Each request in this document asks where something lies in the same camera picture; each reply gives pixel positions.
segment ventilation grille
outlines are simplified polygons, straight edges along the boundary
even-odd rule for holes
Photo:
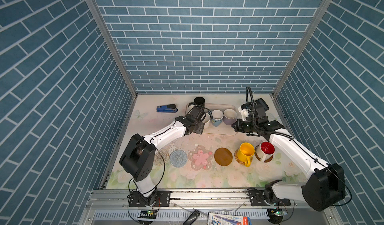
[[[208,209],[201,210],[204,213],[209,213]],[[130,212],[132,218],[137,219],[139,211]],[[246,216],[251,219],[269,219],[267,209],[242,209],[237,212],[215,212],[228,215]],[[185,221],[191,213],[183,210],[173,210],[161,208],[157,214],[156,221],[171,222],[171,221]],[[207,219],[205,216],[200,216],[199,219]],[[95,212],[93,220],[131,220],[127,211],[122,210],[97,210]]]

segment mug handle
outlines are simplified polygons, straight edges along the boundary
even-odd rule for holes
[[[247,160],[245,161],[245,166],[249,167],[251,165],[251,159],[247,157]]]
[[[265,159],[266,159],[266,155],[264,154],[264,155],[263,155],[263,157],[262,157],[262,158],[260,158],[260,161],[261,161],[261,162],[264,162],[264,161],[265,161]]]

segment brick wallpaper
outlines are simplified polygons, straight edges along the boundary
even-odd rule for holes
[[[84,0],[0,0],[0,224],[73,224],[131,94]]]
[[[321,0],[96,0],[139,93],[271,93]]]
[[[344,168],[344,224],[383,224],[383,19],[383,0],[333,0],[278,94],[294,135]]]

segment rattan coaster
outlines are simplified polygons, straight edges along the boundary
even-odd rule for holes
[[[228,166],[231,164],[232,160],[232,153],[227,148],[220,147],[215,151],[215,161],[218,165],[223,167]]]
[[[236,151],[235,151],[235,159],[236,159],[236,161],[237,161],[239,164],[245,166],[245,162],[240,161],[239,158],[237,157],[237,151],[238,151],[238,150],[239,150],[239,149],[236,149]]]
[[[255,147],[255,157],[257,158],[257,160],[260,161],[260,157],[256,154],[256,149],[258,148],[258,146]],[[272,158],[273,158],[273,155],[270,158],[268,158],[267,160],[265,160],[264,162],[270,162],[272,160]]]
[[[163,159],[161,158],[161,155],[163,156],[165,163],[167,163],[169,161],[168,151],[164,148],[161,148],[159,151],[160,151],[160,153],[156,152],[155,159],[153,160],[153,163],[157,166],[163,165]]]

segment floral tablecloth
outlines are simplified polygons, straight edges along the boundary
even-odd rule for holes
[[[222,104],[224,104],[223,102],[227,101],[226,104],[232,104],[235,107],[245,103],[244,95],[215,96],[215,100],[218,101],[216,103],[222,102]],[[135,109],[122,144],[127,144],[130,137],[135,133],[146,135],[168,125],[175,116],[180,116],[185,113],[186,104],[190,100],[193,100],[194,97],[194,95],[140,95],[136,102]],[[269,120],[280,121],[271,98],[268,95],[254,95],[254,97],[256,99],[262,97],[270,107],[270,110],[267,112]],[[179,112],[177,114],[156,113],[156,109],[153,108],[154,101],[156,101],[155,105],[166,105],[176,103],[177,101],[179,103],[177,106],[179,108]],[[265,184],[276,179],[282,179],[283,181],[289,183],[300,183],[306,181],[306,177],[299,170],[297,165],[294,164],[278,148],[276,148],[273,159],[268,163],[262,163],[257,160],[256,157],[253,157],[251,165],[249,167],[245,167],[240,165],[235,160],[234,152],[239,148],[241,143],[249,142],[255,147],[262,141],[265,141],[262,137],[247,137],[243,133],[238,133],[235,136],[190,134],[176,139],[166,145],[162,149],[162,153],[171,154],[175,150],[182,150],[185,151],[186,154],[190,153],[189,156],[192,157],[193,153],[198,153],[198,151],[207,151],[207,155],[204,156],[204,159],[201,159],[201,161],[198,162],[200,165],[200,169],[198,170],[196,167],[193,167],[193,159],[188,159],[186,164],[180,168],[174,167],[171,165],[170,160],[166,159],[165,175],[158,187],[162,189],[263,187]],[[228,166],[220,166],[215,162],[214,158],[210,159],[210,156],[213,156],[214,152],[220,147],[229,149],[229,151],[233,154],[233,161]],[[110,174],[107,189],[128,188],[128,182],[131,179],[131,175],[126,173],[122,166],[118,163],[124,149],[125,146],[120,148],[115,165]],[[206,162],[206,164],[209,163],[211,166],[203,167],[201,164],[204,162]],[[162,161],[161,165],[153,165],[150,176],[155,184],[161,178],[163,167]]]

